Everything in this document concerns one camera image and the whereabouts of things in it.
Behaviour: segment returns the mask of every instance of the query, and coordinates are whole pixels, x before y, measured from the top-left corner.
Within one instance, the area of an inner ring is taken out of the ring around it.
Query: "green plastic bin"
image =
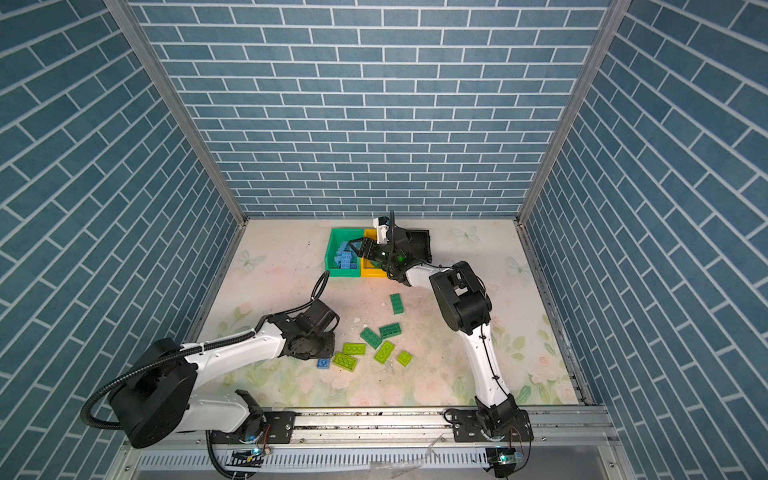
[[[331,230],[328,248],[326,249],[326,270],[331,272],[331,276],[360,276],[360,260],[357,261],[357,268],[355,269],[336,268],[336,262],[333,261],[333,258],[336,256],[336,251],[342,242],[361,238],[364,233],[365,231],[362,228],[334,228]]]

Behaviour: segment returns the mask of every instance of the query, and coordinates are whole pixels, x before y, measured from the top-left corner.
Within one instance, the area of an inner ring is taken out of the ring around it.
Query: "lego brick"
[[[383,339],[388,339],[393,336],[398,336],[401,333],[402,333],[402,330],[400,329],[399,323],[391,323],[389,325],[384,325],[383,327],[379,328],[379,335]]]
[[[365,343],[344,343],[342,353],[345,355],[365,355],[366,344]]]
[[[362,332],[360,332],[360,338],[365,340],[374,349],[379,348],[379,345],[382,344],[381,338],[376,335],[373,330],[367,327]]]
[[[341,268],[351,268],[350,264],[352,262],[352,253],[351,252],[342,252],[341,253],[341,261],[339,262]]]
[[[336,355],[333,356],[333,365],[340,366],[345,370],[354,372],[355,367],[357,366],[357,360],[355,360],[351,356],[344,355],[341,352],[336,352]]]
[[[413,358],[413,355],[403,350],[400,352],[400,354],[397,356],[397,362],[402,366],[408,366],[408,364],[411,362],[411,359]]]
[[[379,349],[376,356],[373,357],[373,359],[382,365],[384,365],[384,362],[389,358],[389,355],[392,353],[392,351],[395,349],[395,345],[390,342],[384,342],[384,345],[382,345],[382,348]]]
[[[389,300],[392,302],[392,311],[395,315],[399,315],[400,313],[405,312],[405,310],[402,308],[402,300],[400,299],[399,293],[390,295]]]

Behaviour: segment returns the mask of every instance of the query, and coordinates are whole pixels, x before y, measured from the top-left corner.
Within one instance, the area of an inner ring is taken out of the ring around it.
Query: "yellow plastic bin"
[[[376,240],[376,229],[368,228],[364,234],[366,238],[373,238]],[[386,272],[380,268],[373,266],[370,260],[362,259],[360,264],[360,276],[386,278]]]

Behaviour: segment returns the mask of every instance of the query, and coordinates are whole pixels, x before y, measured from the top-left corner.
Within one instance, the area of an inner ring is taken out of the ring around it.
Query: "red wire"
[[[514,426],[510,427],[510,430],[509,430],[509,446],[510,446],[510,448],[512,447],[512,430],[515,430],[515,433],[518,434],[518,441],[520,442],[520,454],[522,455],[522,453],[523,453],[523,435],[520,435],[520,432],[518,432],[518,430]]]
[[[272,425],[267,425],[266,426],[266,432],[264,432],[264,446],[261,447],[262,450],[266,449],[266,440],[270,437],[270,429],[271,428],[272,428]]]

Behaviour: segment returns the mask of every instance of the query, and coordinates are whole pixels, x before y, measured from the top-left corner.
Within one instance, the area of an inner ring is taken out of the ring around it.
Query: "aluminum frame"
[[[197,313],[195,320],[190,326],[189,332],[184,337],[184,342],[192,343],[197,341],[197,337],[200,336],[200,332],[203,330],[205,319],[208,318],[210,309],[214,306],[216,297],[219,296],[219,290],[221,290],[221,284],[224,282],[224,278],[227,276],[227,272],[230,271],[230,265],[237,254],[237,249],[240,248],[240,241],[245,235],[245,229],[248,228],[249,220],[246,220],[245,224],[238,226],[235,230],[235,234],[232,237],[227,251],[224,253],[224,258],[221,259],[221,265],[216,272],[216,276],[210,282],[210,287],[203,297],[203,303],[200,305],[200,311]]]
[[[235,198],[227,181],[224,180],[224,176],[221,174],[221,170],[216,164],[214,156],[208,149],[203,136],[197,129],[197,125],[192,120],[187,108],[184,107],[184,102],[181,100],[179,92],[176,90],[173,82],[170,81],[170,77],[165,71],[163,63],[157,56],[157,52],[152,48],[147,33],[141,25],[139,25],[139,21],[136,18],[133,9],[128,4],[128,1],[104,0],[104,3],[112,14],[112,18],[114,18],[118,27],[120,27],[120,30],[123,32],[123,35],[125,35],[125,39],[128,40],[128,44],[133,48],[139,62],[144,67],[144,70],[152,80],[157,92],[168,107],[170,114],[174,116],[176,122],[179,124],[181,132],[184,134],[187,141],[189,141],[190,146],[197,155],[197,159],[208,173],[216,190],[219,192],[219,195],[221,195],[227,208],[235,218],[237,225],[240,227],[245,226],[247,219],[246,214],[237,202],[237,198]]]
[[[563,354],[565,368],[568,373],[571,374],[576,382],[576,386],[581,392],[581,401],[585,404],[593,405],[595,404],[594,396],[589,389],[587,377],[584,375],[584,370],[581,369],[581,365],[578,362],[576,353],[574,352],[573,348],[571,348],[571,342],[568,340],[568,334],[565,332],[565,327],[563,326],[562,319],[560,318],[560,313],[554,304],[552,290],[544,276],[544,271],[541,268],[541,264],[538,262],[538,258],[536,257],[536,252],[534,251],[533,243],[531,242],[531,236],[528,235],[528,229],[525,225],[516,223],[516,230],[518,231],[518,237],[520,238],[520,243],[522,244],[523,251],[525,252],[525,258],[528,260],[528,266],[531,268],[531,275],[536,282],[539,295],[541,295],[541,301],[544,304],[544,310],[547,312],[547,317],[549,318],[552,332],[554,333],[554,337],[558,342],[558,348]]]
[[[452,427],[442,418],[445,407],[360,407],[360,408],[325,408],[291,409],[296,412],[291,442],[285,445],[271,445],[273,455],[281,455],[280,462],[271,462],[269,471],[295,472],[338,471],[364,469],[359,458],[347,453],[367,452],[368,455],[390,455],[394,452],[412,452],[410,455],[423,455],[424,449],[436,439],[434,452],[440,455],[464,455],[461,460],[442,467],[435,464],[426,468],[445,468],[446,466],[482,466],[482,453],[487,447],[506,446],[507,442],[491,442],[481,439],[477,442],[457,443],[453,441]],[[630,478],[624,476],[617,452],[621,444],[615,428],[604,406],[527,406],[534,433],[531,447],[579,447],[595,446],[599,448],[602,462],[608,478],[617,480]],[[217,457],[224,460],[236,446],[219,445]],[[124,447],[118,453],[118,460],[113,465],[108,479],[128,480],[142,470],[180,470],[194,459],[189,469],[210,468],[200,463],[201,453],[205,452],[205,438],[202,432],[177,433],[143,451]],[[341,462],[322,464],[323,455],[346,458]],[[290,463],[291,458],[301,458],[301,464]]]
[[[533,176],[530,188],[528,188],[528,194],[523,199],[523,204],[520,206],[518,213],[518,221],[522,224],[528,221],[533,211],[533,206],[536,204],[538,196],[541,194],[541,189],[544,188],[544,184],[549,177],[554,163],[558,159],[558,155],[563,148],[565,138],[568,133],[571,132],[571,127],[576,120],[576,115],[581,109],[581,105],[584,103],[584,99],[587,97],[589,88],[592,86],[594,78],[598,76],[598,70],[605,59],[605,54],[608,52],[608,47],[611,46],[611,42],[616,36],[616,31],[624,19],[624,14],[627,13],[629,4],[632,0],[613,0],[611,6],[605,12],[605,17],[598,30],[598,35],[594,39],[594,44],[589,50],[587,59],[584,61],[584,65],[581,67],[581,72],[573,91],[568,96],[568,102],[565,104],[563,114],[558,122],[557,128],[551,136],[547,150],[544,152],[544,156],[541,158],[541,163]]]

